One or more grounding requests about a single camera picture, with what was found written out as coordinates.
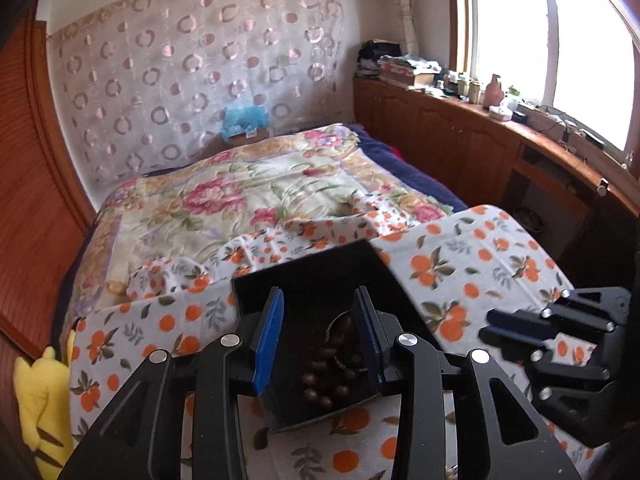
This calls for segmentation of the black jewelry box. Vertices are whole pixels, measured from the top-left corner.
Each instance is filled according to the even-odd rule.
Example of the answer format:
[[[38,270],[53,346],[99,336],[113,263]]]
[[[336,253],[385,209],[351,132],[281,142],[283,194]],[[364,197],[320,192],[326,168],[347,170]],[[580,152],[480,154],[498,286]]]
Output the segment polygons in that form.
[[[376,310],[434,344],[389,264],[389,250],[360,240],[233,280],[240,315],[261,311],[273,287],[283,292],[276,358],[268,388],[259,397],[271,430],[329,418],[375,397],[352,314],[358,287],[367,289]]]

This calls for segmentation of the orange print white cloth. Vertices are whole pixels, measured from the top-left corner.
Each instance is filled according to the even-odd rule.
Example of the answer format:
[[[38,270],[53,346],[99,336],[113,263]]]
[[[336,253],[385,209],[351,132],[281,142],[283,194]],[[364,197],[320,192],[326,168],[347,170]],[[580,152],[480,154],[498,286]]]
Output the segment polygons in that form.
[[[372,242],[378,256],[356,263],[321,263],[303,270],[310,292],[329,292],[339,278],[363,271],[365,263],[383,263],[398,278],[415,307],[418,328],[436,337],[446,351],[466,353],[480,345],[477,332],[491,308],[535,313],[562,289],[566,276],[518,222],[494,206],[477,206],[450,217],[416,223],[401,231],[394,208],[383,220],[383,206],[363,216],[290,220],[278,226],[250,228],[247,234],[216,243],[207,259],[178,256],[162,249],[141,262],[116,264],[125,272],[125,296],[110,299],[78,320],[70,366],[70,426],[78,445],[115,392],[151,351],[176,356],[202,350],[228,332],[238,317],[231,279],[334,247]],[[250,479],[389,479],[397,437],[399,398],[373,401],[337,422],[319,422],[292,434],[265,440],[258,434],[262,412],[242,400],[243,445]]]

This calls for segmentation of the wooden cabinet counter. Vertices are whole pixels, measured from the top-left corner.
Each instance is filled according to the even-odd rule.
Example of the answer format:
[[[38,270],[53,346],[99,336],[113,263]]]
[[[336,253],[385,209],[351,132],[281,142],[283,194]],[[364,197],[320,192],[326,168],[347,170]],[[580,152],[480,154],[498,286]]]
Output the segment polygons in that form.
[[[634,272],[639,204],[559,143],[478,105],[355,79],[358,124],[469,206],[519,216],[578,284],[620,284]]]

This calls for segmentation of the floral quilt bedspread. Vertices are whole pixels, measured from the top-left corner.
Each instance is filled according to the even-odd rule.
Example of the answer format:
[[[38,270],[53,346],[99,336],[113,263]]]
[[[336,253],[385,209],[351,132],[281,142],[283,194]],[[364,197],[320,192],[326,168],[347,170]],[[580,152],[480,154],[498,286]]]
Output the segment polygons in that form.
[[[127,300],[130,275],[152,260],[204,263],[240,235],[291,219],[349,216],[367,193],[391,202],[406,221],[454,214],[378,166],[343,124],[122,182],[104,200],[70,268],[63,323]]]

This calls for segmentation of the dark blue blanket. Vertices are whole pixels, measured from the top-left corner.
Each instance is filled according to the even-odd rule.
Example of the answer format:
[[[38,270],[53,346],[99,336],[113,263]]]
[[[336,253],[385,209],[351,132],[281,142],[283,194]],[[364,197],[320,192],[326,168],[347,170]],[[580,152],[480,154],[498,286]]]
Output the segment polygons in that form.
[[[356,133],[359,146],[363,153],[381,166],[403,184],[426,196],[431,196],[439,203],[452,207],[453,212],[464,211],[468,205],[436,179],[424,174],[415,166],[405,162],[389,145],[372,138],[366,130],[358,125],[346,124],[346,127]]]

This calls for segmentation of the blue bag on box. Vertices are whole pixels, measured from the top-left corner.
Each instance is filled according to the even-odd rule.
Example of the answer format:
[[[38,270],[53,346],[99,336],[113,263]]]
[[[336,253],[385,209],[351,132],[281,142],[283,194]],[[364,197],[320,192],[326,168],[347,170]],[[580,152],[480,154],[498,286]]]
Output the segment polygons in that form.
[[[227,107],[224,110],[220,134],[224,142],[230,144],[236,136],[252,133],[258,129],[268,129],[270,126],[271,116],[265,107],[257,105]]]

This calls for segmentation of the yellow Pikachu plush toy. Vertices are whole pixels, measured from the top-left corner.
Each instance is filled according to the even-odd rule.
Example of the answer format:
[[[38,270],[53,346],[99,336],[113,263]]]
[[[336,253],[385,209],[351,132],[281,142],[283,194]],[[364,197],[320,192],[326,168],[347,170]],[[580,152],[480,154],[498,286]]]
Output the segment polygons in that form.
[[[70,430],[70,362],[76,332],[66,340],[67,360],[45,348],[29,364],[19,356],[13,365],[13,389],[17,400],[22,439],[34,456],[43,479],[57,479],[73,451]]]

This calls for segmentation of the pink bottle on counter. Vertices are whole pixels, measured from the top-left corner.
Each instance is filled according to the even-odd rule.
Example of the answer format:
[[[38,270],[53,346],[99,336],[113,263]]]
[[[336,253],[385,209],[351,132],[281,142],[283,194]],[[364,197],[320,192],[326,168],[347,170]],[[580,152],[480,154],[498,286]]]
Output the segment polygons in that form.
[[[503,99],[504,92],[502,90],[501,77],[498,74],[493,74],[484,91],[483,107],[499,106]]]

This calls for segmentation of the pile of folded clothes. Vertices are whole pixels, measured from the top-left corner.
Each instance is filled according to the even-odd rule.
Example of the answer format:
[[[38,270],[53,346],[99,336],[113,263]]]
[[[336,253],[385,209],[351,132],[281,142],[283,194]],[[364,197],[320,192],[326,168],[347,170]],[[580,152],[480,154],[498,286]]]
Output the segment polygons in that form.
[[[355,76],[411,88],[431,86],[441,72],[439,62],[402,54],[399,44],[368,40],[358,51]]]

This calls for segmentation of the sheer circle pattern curtain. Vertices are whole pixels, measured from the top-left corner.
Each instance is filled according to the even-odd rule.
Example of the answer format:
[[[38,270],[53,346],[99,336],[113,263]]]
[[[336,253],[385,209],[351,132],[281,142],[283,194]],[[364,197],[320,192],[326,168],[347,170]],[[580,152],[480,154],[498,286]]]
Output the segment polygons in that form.
[[[48,40],[58,119],[101,190],[180,167],[222,139],[227,107],[273,133],[334,116],[340,0],[118,0]]]

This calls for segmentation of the window with wooden frame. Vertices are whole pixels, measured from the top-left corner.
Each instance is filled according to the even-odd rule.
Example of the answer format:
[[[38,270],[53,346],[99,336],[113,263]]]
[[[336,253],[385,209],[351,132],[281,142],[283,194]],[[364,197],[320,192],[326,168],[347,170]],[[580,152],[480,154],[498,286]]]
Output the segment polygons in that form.
[[[624,0],[450,0],[453,70],[498,75],[617,157],[639,151],[639,24]]]

